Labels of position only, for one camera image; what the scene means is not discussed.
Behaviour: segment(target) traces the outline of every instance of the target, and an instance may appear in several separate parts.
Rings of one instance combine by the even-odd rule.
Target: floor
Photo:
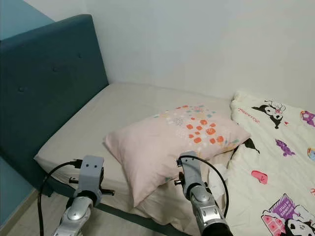
[[[60,218],[65,210],[68,198],[54,193],[50,198],[43,196],[42,211],[44,218],[45,235],[50,236],[59,225]],[[17,224],[7,236],[38,236],[39,224],[37,215],[37,202],[33,202],[30,208],[23,214]],[[83,227],[83,235],[86,236],[164,236],[150,229],[124,220],[118,216],[104,211],[93,209],[88,222]]]

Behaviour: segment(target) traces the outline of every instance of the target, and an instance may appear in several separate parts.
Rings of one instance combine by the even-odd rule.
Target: pink pillowcase
[[[137,206],[159,185],[176,178],[175,160],[194,150],[211,157],[236,148],[250,134],[205,106],[182,106],[108,134],[104,144],[122,164]]]

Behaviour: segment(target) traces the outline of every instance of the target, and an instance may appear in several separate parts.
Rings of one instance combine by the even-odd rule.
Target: cartoon print duvet
[[[252,135],[228,165],[234,236],[315,236],[314,112],[243,92],[231,109]]]

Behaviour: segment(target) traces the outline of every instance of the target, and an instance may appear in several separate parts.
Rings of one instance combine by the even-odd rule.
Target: teal upholstered headboard
[[[35,188],[43,144],[108,85],[91,15],[5,39],[0,45],[0,155]],[[50,180],[45,190],[69,195]]]

